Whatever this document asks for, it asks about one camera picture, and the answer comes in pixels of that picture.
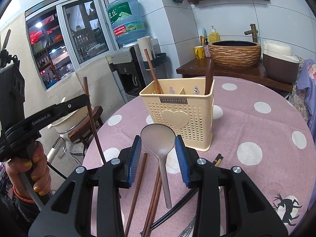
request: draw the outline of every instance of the yellow mug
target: yellow mug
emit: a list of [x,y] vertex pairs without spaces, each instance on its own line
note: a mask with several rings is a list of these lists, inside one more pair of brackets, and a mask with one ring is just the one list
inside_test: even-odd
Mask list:
[[205,51],[203,46],[196,46],[194,47],[195,56],[197,59],[204,59],[205,58]]

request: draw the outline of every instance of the heart emblem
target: heart emblem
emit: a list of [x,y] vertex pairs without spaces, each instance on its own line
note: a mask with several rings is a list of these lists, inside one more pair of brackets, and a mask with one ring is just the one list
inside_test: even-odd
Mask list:
[[176,128],[182,128],[186,126],[189,122],[189,115],[183,111],[170,111],[164,110],[161,114],[162,118],[168,122],[169,125],[172,125]]

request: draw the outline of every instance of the white polka dot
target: white polka dot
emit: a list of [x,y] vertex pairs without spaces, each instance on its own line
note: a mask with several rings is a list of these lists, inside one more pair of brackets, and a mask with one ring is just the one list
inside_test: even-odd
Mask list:
[[121,215],[122,215],[122,221],[123,221],[123,225],[124,225],[124,223],[125,223],[125,216],[123,214],[123,211],[121,211]]
[[290,103],[288,100],[286,100],[287,102],[288,102],[288,104],[290,104],[292,107],[294,107],[293,105],[292,105],[292,103]]
[[120,150],[118,148],[109,148],[103,152],[105,160],[108,162],[113,158],[117,158],[119,156]]
[[[292,201],[295,200],[295,203],[294,203],[294,206],[299,206],[299,203],[297,204],[296,202],[299,202],[297,200],[297,198],[295,196],[287,196],[286,198],[284,199],[290,199]],[[274,201],[275,205],[278,206],[278,204],[280,203],[281,201],[280,200],[277,200],[277,201]],[[285,214],[285,211],[286,211],[287,207],[286,205],[284,207],[282,206],[279,206],[279,208],[276,210],[277,211],[277,214],[279,215],[279,217],[281,219],[283,219],[284,217],[284,214]],[[292,209],[292,212],[291,212],[291,217],[294,218],[298,213],[298,208],[293,208]]]
[[307,145],[306,137],[300,131],[294,131],[292,133],[292,140],[294,144],[301,150],[304,149]]
[[263,101],[256,102],[254,107],[255,107],[256,111],[263,113],[263,114],[268,114],[271,112],[271,107],[269,106],[269,104],[267,104]]
[[213,106],[213,119],[219,119],[223,115],[223,110],[221,107],[214,105]]
[[222,88],[227,90],[227,91],[234,91],[237,89],[237,85],[227,83],[227,84],[223,84]]
[[254,142],[244,142],[237,149],[237,157],[242,164],[257,165],[262,160],[262,150]]
[[153,123],[154,123],[154,121],[153,121],[153,119],[151,118],[151,116],[150,116],[150,115],[148,115],[148,117],[146,118],[146,122],[147,122],[147,124],[148,124],[148,125],[150,125],[150,124],[153,124]]
[[122,116],[121,115],[114,115],[112,117],[109,118],[109,120],[107,121],[107,124],[109,126],[115,126],[117,125],[120,121],[122,120]]
[[175,147],[173,147],[173,149],[168,153],[166,169],[170,174],[177,174],[181,172]]
[[223,227],[220,225],[220,230],[219,230],[219,236],[222,236],[222,235],[224,235],[224,229],[223,229]]

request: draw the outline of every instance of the pink tablecloth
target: pink tablecloth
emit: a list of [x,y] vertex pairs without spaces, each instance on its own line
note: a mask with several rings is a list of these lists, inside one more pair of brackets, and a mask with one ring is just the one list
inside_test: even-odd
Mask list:
[[[295,206],[301,207],[286,208],[290,213],[285,213],[286,209],[281,206],[276,209],[289,233],[292,232],[307,210],[316,178],[314,142],[300,113],[286,99],[264,86],[241,79],[215,77],[213,119],[211,148],[208,152],[199,152],[200,157],[213,161],[221,153],[224,156],[221,167],[240,166],[271,205],[274,203],[277,208],[282,199],[291,199]],[[98,132],[105,159],[117,157],[121,149],[131,146],[135,135],[140,135],[142,128],[149,123],[153,122],[141,97],[119,109]],[[102,165],[95,141],[91,143],[83,165],[88,169]],[[182,182],[174,150],[168,155],[166,167],[175,205],[188,189]],[[149,153],[129,236],[139,236],[143,229],[157,168],[157,159]],[[124,227],[135,186],[120,190]],[[151,236],[178,237],[194,218],[196,199],[194,197],[155,229]],[[96,198],[92,215],[94,235],[95,208]],[[155,219],[166,212],[161,192]],[[221,231],[226,233],[224,208],[221,208]]]

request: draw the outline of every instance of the utensil holder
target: utensil holder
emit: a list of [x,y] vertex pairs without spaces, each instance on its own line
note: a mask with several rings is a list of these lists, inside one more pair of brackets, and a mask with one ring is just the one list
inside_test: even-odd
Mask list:
[[209,95],[204,95],[205,77],[158,81],[163,94],[155,93],[154,82],[139,93],[154,122],[180,134],[185,146],[208,151],[213,138],[214,80]]
[[[157,53],[156,58],[154,58],[151,61],[151,64],[153,65],[153,68],[156,68],[165,62],[167,62],[167,53],[163,52],[163,53]],[[148,61],[143,61],[143,63],[144,63],[145,69],[150,70]]]

